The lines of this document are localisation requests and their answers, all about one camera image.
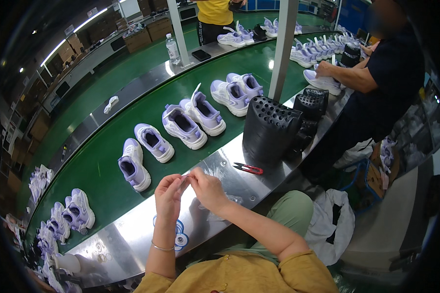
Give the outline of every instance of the bracelet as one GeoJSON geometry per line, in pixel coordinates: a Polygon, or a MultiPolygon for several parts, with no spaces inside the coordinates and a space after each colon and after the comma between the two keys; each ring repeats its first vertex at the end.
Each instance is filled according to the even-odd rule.
{"type": "Polygon", "coordinates": [[[153,239],[152,239],[152,245],[153,245],[154,248],[159,249],[159,250],[163,250],[163,251],[171,251],[171,250],[175,249],[174,246],[172,248],[170,248],[170,249],[163,249],[161,247],[158,247],[158,246],[155,245],[155,243],[153,243],[153,239]]]}

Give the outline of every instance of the yellow shirt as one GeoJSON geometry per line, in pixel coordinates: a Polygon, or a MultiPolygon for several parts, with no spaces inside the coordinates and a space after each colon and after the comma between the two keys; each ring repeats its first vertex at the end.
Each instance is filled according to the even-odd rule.
{"type": "Polygon", "coordinates": [[[148,273],[134,293],[338,293],[328,268],[311,250],[290,255],[279,266],[262,256],[232,251],[187,268],[175,280],[148,273]]]}
{"type": "Polygon", "coordinates": [[[228,10],[229,0],[197,1],[197,18],[203,23],[227,25],[233,22],[233,12],[228,10]]]}

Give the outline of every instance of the ceiling light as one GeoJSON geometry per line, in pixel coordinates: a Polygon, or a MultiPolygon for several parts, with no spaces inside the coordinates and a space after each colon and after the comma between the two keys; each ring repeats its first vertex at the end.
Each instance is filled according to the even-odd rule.
{"type": "Polygon", "coordinates": [[[62,40],[62,42],[60,42],[60,44],[57,45],[57,47],[55,47],[54,50],[52,50],[52,52],[44,59],[44,61],[41,63],[41,67],[44,65],[45,62],[47,62],[47,60],[52,56],[52,54],[55,53],[55,51],[57,51],[57,49],[59,49],[59,47],[65,42],[65,39],[62,40]]]}
{"type": "Polygon", "coordinates": [[[89,18],[87,21],[85,21],[84,23],[82,23],[82,25],[80,25],[79,27],[77,27],[74,30],[74,33],[77,32],[79,29],[81,29],[84,25],[86,25],[88,22],[90,22],[93,18],[95,18],[96,16],[102,14],[103,12],[105,12],[107,10],[107,8],[101,10],[100,12],[96,13],[95,15],[93,15],[91,18],[89,18]]]}

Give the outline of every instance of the stainless steel table edge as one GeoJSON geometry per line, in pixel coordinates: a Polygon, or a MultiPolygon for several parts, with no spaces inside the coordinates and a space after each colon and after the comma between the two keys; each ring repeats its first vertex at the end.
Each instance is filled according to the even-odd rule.
{"type": "MultiPolygon", "coordinates": [[[[311,152],[337,119],[352,92],[346,89],[340,97],[329,96],[326,115],[319,122],[318,132],[312,144],[302,153],[301,159],[293,162],[280,161],[274,167],[263,167],[264,173],[260,176],[239,171],[232,167],[234,162],[260,166],[243,150],[241,133],[190,170],[201,167],[206,173],[220,178],[227,194],[240,196],[243,199],[242,205],[252,209],[276,189],[311,152]]],[[[284,105],[293,107],[294,101],[295,96],[284,105]]],[[[189,186],[181,199],[176,231],[176,257],[202,244],[231,224],[228,221],[209,221],[209,211],[200,209],[199,205],[200,202],[189,186]]],[[[150,196],[70,249],[67,253],[78,255],[82,264],[82,271],[75,274],[81,278],[82,286],[110,284],[145,272],[155,221],[155,197],[150,196]]]]}
{"type": "MultiPolygon", "coordinates": [[[[302,31],[303,35],[324,32],[318,26],[303,26],[302,31]]],[[[140,77],[132,80],[127,86],[122,88],[120,91],[116,92],[113,96],[118,96],[119,101],[116,103],[110,113],[108,115],[103,113],[104,108],[109,103],[108,98],[104,103],[102,103],[97,109],[90,113],[82,123],[80,123],[75,129],[73,129],[72,133],[69,135],[67,139],[65,139],[64,144],[61,145],[58,151],[53,155],[51,161],[47,164],[47,168],[52,169],[54,171],[54,179],[60,173],[60,170],[64,167],[64,165],[70,161],[73,154],[76,153],[78,149],[82,147],[85,142],[87,142],[96,132],[99,131],[100,128],[106,125],[112,118],[114,118],[117,114],[122,112],[124,109],[138,101],[142,96],[147,95],[151,91],[154,91],[161,85],[169,82],[171,79],[178,77],[179,75],[192,70],[201,64],[217,59],[223,55],[234,52],[236,50],[241,50],[247,47],[251,47],[257,44],[262,44],[265,42],[273,41],[275,38],[267,37],[265,41],[258,41],[252,45],[245,46],[243,48],[234,48],[232,46],[211,43],[207,45],[200,46],[193,50],[190,50],[189,60],[191,64],[187,67],[176,66],[170,63],[170,61],[166,61],[157,67],[153,68],[147,73],[144,73],[140,77]],[[197,50],[204,50],[206,53],[209,53],[212,57],[206,61],[200,62],[192,56],[192,52],[197,50]],[[65,157],[62,158],[62,152],[64,146],[67,145],[67,151],[65,157]]],[[[49,187],[52,185],[53,181],[47,186],[47,188],[43,191],[40,199],[37,203],[34,203],[33,196],[31,195],[28,200],[28,205],[26,208],[29,208],[29,212],[25,210],[24,216],[22,219],[23,226],[25,228],[25,234],[28,232],[28,225],[31,222],[31,219],[34,215],[35,210],[39,207],[40,202],[46,196],[46,192],[49,187]]]]}

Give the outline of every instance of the black shorts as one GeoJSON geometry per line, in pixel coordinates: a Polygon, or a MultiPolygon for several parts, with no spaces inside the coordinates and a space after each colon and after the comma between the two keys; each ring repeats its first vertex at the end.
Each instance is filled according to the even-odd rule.
{"type": "Polygon", "coordinates": [[[218,35],[224,35],[230,31],[223,29],[224,26],[235,29],[235,23],[232,21],[227,25],[216,25],[197,21],[197,37],[199,38],[199,45],[205,45],[217,41],[218,35]]]}

